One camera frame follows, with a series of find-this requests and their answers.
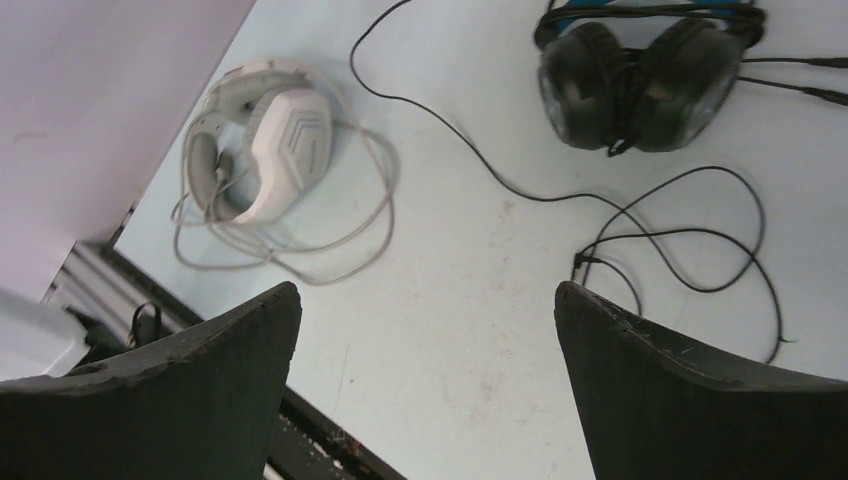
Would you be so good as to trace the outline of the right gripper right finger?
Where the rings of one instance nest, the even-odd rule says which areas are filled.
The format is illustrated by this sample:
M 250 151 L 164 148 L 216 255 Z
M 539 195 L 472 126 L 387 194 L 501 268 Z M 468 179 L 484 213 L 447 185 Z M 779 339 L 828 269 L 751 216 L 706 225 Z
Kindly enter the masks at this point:
M 843 479 L 847 385 L 713 347 L 571 281 L 554 318 L 599 479 Z

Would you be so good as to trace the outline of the large black blue headphones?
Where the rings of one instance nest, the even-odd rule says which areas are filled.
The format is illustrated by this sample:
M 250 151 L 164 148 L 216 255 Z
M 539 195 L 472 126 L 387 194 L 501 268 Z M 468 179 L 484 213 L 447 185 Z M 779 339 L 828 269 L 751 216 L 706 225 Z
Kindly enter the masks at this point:
M 604 23 L 652 17 L 675 22 L 643 49 L 624 47 Z M 766 22 L 753 1 L 550 2 L 533 33 L 546 116 L 576 149 L 679 150 L 742 80 Z

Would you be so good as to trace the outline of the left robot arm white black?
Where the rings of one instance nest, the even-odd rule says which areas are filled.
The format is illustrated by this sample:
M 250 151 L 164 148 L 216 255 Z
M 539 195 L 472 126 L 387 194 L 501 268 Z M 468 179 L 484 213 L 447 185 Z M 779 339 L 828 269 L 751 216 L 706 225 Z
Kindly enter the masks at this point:
M 87 330 L 61 308 L 1 290 L 1 379 L 69 373 L 88 354 Z

